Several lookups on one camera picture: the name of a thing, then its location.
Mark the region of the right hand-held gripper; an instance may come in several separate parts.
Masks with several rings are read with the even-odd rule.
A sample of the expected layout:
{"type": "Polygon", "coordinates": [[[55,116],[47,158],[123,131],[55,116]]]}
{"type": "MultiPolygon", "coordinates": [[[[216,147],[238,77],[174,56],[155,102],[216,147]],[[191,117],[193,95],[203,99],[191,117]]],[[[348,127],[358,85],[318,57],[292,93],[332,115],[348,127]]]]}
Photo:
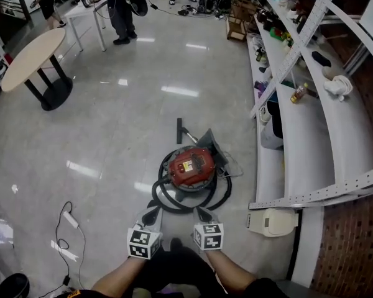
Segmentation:
{"type": "Polygon", "coordinates": [[[217,215],[198,206],[193,209],[193,217],[193,241],[197,247],[202,251],[221,250],[224,243],[224,225],[217,215]]]}

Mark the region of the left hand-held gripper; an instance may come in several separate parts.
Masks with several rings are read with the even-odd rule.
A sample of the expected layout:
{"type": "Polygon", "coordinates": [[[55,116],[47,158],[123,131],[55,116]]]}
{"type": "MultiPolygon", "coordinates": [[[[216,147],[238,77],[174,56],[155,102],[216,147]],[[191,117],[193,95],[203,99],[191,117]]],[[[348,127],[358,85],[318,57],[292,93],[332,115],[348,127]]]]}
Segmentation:
{"type": "Polygon", "coordinates": [[[137,215],[132,228],[127,231],[128,255],[150,260],[161,246],[163,209],[149,207],[137,215]]]}

